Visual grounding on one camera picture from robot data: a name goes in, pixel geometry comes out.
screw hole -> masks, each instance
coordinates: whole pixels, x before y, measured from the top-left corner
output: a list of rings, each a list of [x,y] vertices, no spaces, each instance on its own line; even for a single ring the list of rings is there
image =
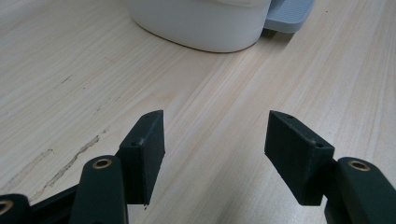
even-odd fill
[[[348,164],[352,168],[355,168],[360,171],[369,171],[370,170],[370,166],[368,166],[366,163],[363,163],[361,161],[349,161]]]
[[[6,213],[9,209],[12,208],[14,202],[10,200],[2,200],[0,201],[0,216]]]
[[[110,159],[101,159],[93,163],[92,167],[95,169],[104,169],[111,164]]]

blue tray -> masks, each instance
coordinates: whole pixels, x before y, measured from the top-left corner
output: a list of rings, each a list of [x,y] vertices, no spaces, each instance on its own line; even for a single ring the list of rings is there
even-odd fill
[[[295,33],[303,26],[314,0],[272,0],[264,29]]]

light wood tabletop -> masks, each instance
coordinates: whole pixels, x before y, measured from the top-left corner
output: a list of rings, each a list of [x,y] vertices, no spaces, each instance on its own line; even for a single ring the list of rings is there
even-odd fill
[[[137,120],[164,111],[166,154],[131,223],[325,223],[264,155],[291,114],[396,186],[396,1],[317,0],[294,35],[210,53],[136,25],[123,0],[0,2],[0,194],[78,183]]]

white bowl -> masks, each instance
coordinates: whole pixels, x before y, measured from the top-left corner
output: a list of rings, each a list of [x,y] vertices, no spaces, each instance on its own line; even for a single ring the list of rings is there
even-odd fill
[[[128,0],[134,21],[180,45],[232,52],[254,44],[271,0]]]

